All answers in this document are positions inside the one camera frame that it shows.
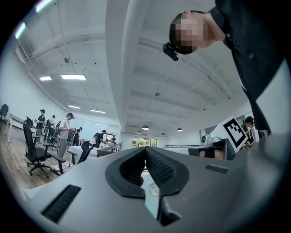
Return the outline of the person's black shirt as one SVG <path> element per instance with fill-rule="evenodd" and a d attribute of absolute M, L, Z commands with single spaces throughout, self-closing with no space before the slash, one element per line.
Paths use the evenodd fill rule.
<path fill-rule="evenodd" d="M 257 130 L 273 133 L 257 104 L 286 56 L 265 12 L 252 0 L 215 0 L 209 13 L 225 34 L 240 83 L 253 111 Z"/>

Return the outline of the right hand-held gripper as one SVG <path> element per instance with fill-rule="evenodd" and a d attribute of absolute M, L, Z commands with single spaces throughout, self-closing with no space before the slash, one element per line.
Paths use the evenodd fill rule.
<path fill-rule="evenodd" d="M 204 135 L 201 145 L 190 147 L 188 153 L 216 160 L 233 160 L 246 141 L 244 129 L 235 118 L 229 117 L 219 123 L 212 133 Z"/>

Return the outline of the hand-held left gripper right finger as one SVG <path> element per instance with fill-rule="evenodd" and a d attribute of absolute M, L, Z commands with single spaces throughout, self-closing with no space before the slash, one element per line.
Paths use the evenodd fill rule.
<path fill-rule="evenodd" d="M 256 233 L 269 226 L 265 215 L 291 164 L 291 134 L 270 135 L 231 161 L 147 148 L 171 178 L 159 186 L 159 218 L 147 233 Z"/>

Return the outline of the black railing with wooden handrail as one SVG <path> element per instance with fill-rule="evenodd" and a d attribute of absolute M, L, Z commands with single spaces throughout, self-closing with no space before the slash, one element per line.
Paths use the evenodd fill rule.
<path fill-rule="evenodd" d="M 109 147 L 104 147 L 97 150 L 97 157 L 106 156 L 115 152 L 119 152 L 122 149 L 122 142 L 111 145 Z"/>

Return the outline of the white cloth covered table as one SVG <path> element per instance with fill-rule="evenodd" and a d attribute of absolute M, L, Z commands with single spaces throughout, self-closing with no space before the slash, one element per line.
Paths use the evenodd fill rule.
<path fill-rule="evenodd" d="M 88 158 L 97 158 L 97 149 L 98 148 L 93 148 L 91 151 L 90 151 L 90 153 L 89 153 L 89 155 L 88 155 Z M 81 156 L 81 154 L 82 154 L 82 152 L 83 152 L 83 150 L 82 150 L 82 148 L 81 148 L 81 146 L 70 146 L 69 147 L 69 149 L 68 149 L 68 152 L 69 153 L 74 153 L 74 154 L 76 154 L 77 156 Z"/>

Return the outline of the ceiling strip light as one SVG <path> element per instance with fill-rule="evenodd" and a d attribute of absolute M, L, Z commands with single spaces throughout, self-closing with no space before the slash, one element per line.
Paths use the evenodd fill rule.
<path fill-rule="evenodd" d="M 19 39 L 19 37 L 21 36 L 24 29 L 25 29 L 25 22 L 21 22 L 20 25 L 17 27 L 16 32 L 15 32 L 16 39 Z"/>

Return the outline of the white desk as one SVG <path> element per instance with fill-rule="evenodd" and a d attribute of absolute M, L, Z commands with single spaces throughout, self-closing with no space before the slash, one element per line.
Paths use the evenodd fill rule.
<path fill-rule="evenodd" d="M 26 120 L 23 120 L 23 119 L 15 116 L 15 115 L 13 115 L 11 113 L 8 115 L 7 126 L 6 126 L 6 131 L 5 131 L 6 141 L 8 143 L 10 143 L 12 127 L 16 127 L 16 128 L 21 129 L 23 127 L 23 123 L 25 121 Z M 34 134 L 33 138 L 35 138 L 36 122 L 35 121 L 31 121 L 31 123 L 28 123 L 27 125 L 30 126 L 31 131 Z"/>

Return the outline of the pink white cloth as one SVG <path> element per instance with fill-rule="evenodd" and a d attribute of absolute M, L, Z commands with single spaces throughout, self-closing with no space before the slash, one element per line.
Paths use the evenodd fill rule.
<path fill-rule="evenodd" d="M 74 166 L 73 163 L 69 162 L 69 161 L 65 161 L 65 162 L 58 162 L 57 165 L 54 165 L 50 168 L 50 171 L 57 175 L 60 176 L 63 173 L 69 171 L 72 167 Z"/>

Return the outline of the light blue tablecloth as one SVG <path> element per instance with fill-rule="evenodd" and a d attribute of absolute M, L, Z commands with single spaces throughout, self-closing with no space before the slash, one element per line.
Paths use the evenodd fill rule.
<path fill-rule="evenodd" d="M 143 178 L 143 184 L 141 188 L 145 191 L 145 206 L 152 214 L 152 216 L 156 218 L 159 204 L 159 188 L 153 181 L 146 167 L 142 172 L 141 177 Z M 26 200 L 31 200 L 45 185 L 46 184 L 37 186 L 35 188 L 24 189 L 23 194 Z"/>

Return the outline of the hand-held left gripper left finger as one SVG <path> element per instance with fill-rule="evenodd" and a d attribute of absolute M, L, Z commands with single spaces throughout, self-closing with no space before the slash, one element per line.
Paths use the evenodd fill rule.
<path fill-rule="evenodd" d="M 159 223 L 142 199 L 125 198 L 108 184 L 105 171 L 125 151 L 89 159 L 46 184 L 30 201 L 29 216 L 48 233 L 159 233 Z M 42 215 L 66 188 L 80 191 L 57 223 Z"/>

